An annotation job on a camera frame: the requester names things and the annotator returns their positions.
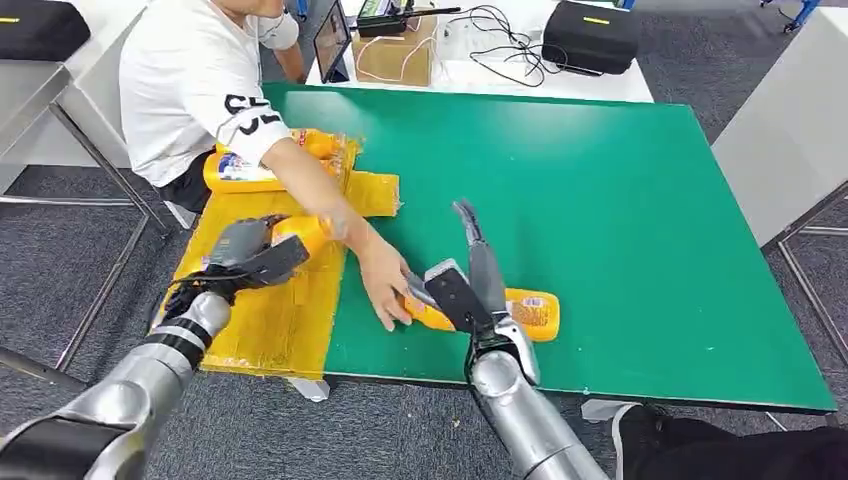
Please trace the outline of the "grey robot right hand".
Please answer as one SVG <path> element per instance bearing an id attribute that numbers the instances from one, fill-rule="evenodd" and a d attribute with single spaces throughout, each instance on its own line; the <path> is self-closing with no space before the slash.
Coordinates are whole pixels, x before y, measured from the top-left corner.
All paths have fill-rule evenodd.
<path id="1" fill-rule="evenodd" d="M 459 200 L 452 208 L 465 231 L 469 272 L 449 258 L 428 270 L 424 278 L 410 273 L 406 276 L 410 294 L 402 298 L 402 305 L 429 327 L 441 316 L 452 330 L 490 333 L 508 315 L 504 279 L 474 207 Z"/>

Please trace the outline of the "person's right hand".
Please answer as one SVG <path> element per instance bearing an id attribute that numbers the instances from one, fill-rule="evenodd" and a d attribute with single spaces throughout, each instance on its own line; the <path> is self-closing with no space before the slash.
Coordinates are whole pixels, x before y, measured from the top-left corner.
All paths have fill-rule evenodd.
<path id="1" fill-rule="evenodd" d="M 409 293 L 408 266 L 400 253 L 376 231 L 370 231 L 354 249 L 363 286 L 383 327 L 391 332 L 396 323 L 409 325 L 410 314 L 400 297 Z"/>

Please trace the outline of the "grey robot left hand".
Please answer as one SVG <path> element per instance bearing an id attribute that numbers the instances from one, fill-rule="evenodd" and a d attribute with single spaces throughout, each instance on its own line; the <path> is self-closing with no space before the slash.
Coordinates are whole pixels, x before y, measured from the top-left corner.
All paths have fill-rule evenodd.
<path id="1" fill-rule="evenodd" d="M 281 240 L 273 238 L 273 229 L 287 219 L 286 215 L 269 215 L 227 226 L 199 275 L 203 288 L 232 303 L 241 290 L 285 283 L 309 259 L 298 235 L 286 233 Z"/>

